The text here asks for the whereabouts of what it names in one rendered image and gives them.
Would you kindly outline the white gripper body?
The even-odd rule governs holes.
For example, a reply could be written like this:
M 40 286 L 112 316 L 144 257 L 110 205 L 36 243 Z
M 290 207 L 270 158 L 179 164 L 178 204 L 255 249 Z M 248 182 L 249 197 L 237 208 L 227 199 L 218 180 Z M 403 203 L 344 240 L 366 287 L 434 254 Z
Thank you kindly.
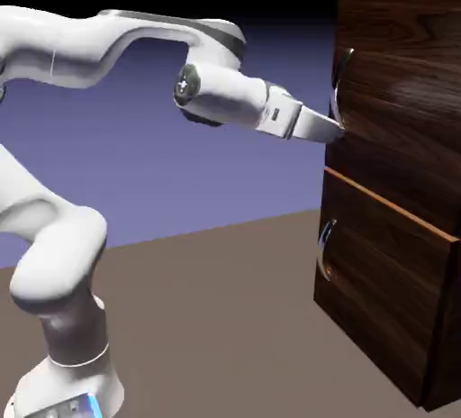
M 311 142 L 332 143 L 339 139 L 343 132 L 344 129 L 336 120 L 302 105 L 291 136 Z

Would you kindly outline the dark wood cabinet door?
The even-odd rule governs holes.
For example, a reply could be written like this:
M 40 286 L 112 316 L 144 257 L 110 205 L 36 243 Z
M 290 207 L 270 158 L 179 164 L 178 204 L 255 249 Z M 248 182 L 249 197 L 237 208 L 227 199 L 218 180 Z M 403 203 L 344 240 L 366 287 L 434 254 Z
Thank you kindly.
M 461 0 L 339 0 L 346 48 L 327 166 L 461 236 Z
M 315 302 L 412 403 L 460 400 L 461 240 L 327 168 L 331 219 Z

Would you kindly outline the dark wood cabinet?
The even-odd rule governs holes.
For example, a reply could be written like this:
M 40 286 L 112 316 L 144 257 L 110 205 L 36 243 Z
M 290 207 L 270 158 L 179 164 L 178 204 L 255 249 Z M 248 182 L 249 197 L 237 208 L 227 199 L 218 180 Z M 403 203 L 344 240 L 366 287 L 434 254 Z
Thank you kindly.
M 415 405 L 461 400 L 461 0 L 339 0 L 313 298 Z

